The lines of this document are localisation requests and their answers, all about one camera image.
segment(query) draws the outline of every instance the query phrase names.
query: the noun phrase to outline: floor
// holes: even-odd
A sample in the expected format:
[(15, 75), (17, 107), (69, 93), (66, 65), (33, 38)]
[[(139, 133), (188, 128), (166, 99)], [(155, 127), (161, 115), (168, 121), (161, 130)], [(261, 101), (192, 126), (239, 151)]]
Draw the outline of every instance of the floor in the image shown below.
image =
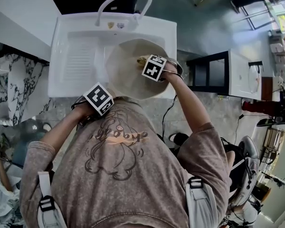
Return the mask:
[[(153, 0), (153, 4), (147, 12), (148, 16), (168, 19), (178, 23), (178, 60), (185, 69), (186, 80), (189, 79), (188, 67), (185, 60), (190, 52), (190, 57), (213, 54), (242, 45), (241, 50), (251, 54), (256, 48), (262, 48), (261, 55), (270, 58), (269, 49), (266, 46), (267, 30), (264, 27), (258, 31), (251, 31), (248, 23), (234, 21), (242, 15), (236, 14), (230, 7), (228, 0), (206, 0), (199, 7), (194, 7), (191, 0)], [(270, 66), (264, 69), (265, 75), (271, 75), (273, 70)], [(196, 93), (205, 105), (214, 126), (220, 136), (228, 141), (237, 142), (244, 135), (252, 136), (258, 117), (245, 117), (239, 122), (238, 117), (242, 114), (241, 99), (236, 97), (219, 97), (212, 93)], [(59, 99), (57, 108), (44, 114), (38, 115), (14, 127), (3, 127), (0, 125), (0, 133), (5, 133), (12, 145), (16, 145), (27, 134), (36, 134), (42, 129), (43, 123), (49, 123), (54, 127), (70, 111), (71, 104), (75, 101), (72, 98)], [(162, 117), (166, 109), (171, 105), (172, 100), (149, 99), (141, 101), (140, 105), (154, 119), (153, 123), (157, 132), (162, 134)], [(175, 132), (190, 134), (189, 126), (182, 113), (181, 106), (176, 101), (175, 106), (169, 111), (165, 118), (165, 138)], [(65, 142), (61, 153), (54, 161), (54, 169), (59, 164), (64, 151), (68, 147), (74, 131)]]

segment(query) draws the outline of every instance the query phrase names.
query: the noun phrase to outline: cartoon print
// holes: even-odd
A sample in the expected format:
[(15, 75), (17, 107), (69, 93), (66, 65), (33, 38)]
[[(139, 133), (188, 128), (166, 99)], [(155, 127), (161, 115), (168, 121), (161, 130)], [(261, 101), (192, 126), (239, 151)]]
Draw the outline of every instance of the cartoon print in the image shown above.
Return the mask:
[(126, 107), (116, 107), (107, 114), (97, 133), (90, 137), (97, 143), (85, 152), (89, 157), (85, 163), (86, 171), (104, 171), (118, 181), (131, 177), (137, 158), (144, 156), (143, 149), (135, 144), (148, 139), (147, 132), (137, 132), (128, 124), (127, 114), (137, 117), (137, 113), (130, 109), (125, 113), (123, 108)]

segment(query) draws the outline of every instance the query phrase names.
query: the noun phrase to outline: marble countertop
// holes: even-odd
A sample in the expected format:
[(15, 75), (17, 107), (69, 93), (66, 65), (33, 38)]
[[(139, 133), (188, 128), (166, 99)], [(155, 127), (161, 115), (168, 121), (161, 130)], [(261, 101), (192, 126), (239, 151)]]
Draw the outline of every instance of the marble countertop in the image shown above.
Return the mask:
[(0, 58), (0, 124), (14, 126), (56, 107), (48, 97), (48, 70), (16, 54)]

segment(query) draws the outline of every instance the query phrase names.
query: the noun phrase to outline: red object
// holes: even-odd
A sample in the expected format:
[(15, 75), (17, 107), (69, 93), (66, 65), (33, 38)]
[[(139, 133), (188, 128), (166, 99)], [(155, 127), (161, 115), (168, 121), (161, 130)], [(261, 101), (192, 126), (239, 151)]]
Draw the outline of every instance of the red object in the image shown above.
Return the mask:
[(269, 116), (276, 116), (276, 110), (279, 107), (278, 102), (274, 101), (259, 101), (255, 103), (244, 102), (242, 109), (248, 112), (264, 113)]

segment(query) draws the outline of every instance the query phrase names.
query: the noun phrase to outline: hand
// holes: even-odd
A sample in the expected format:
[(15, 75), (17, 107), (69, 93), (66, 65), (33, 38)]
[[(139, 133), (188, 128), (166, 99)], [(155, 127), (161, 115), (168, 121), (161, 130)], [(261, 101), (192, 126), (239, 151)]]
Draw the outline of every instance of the hand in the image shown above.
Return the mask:
[[(165, 64), (165, 67), (164, 67), (164, 70), (168, 70), (168, 71), (172, 71), (172, 72), (175, 72), (177, 73), (177, 68), (174, 64), (172, 64), (171, 62), (167, 61), (166, 64)], [(169, 80), (169, 77), (171, 75), (175, 75), (173, 73), (168, 73), (168, 72), (163, 72), (161, 74), (161, 78), (165, 78), (167, 80)]]
[(96, 113), (95, 109), (88, 102), (75, 106), (73, 112), (78, 114), (80, 119)]

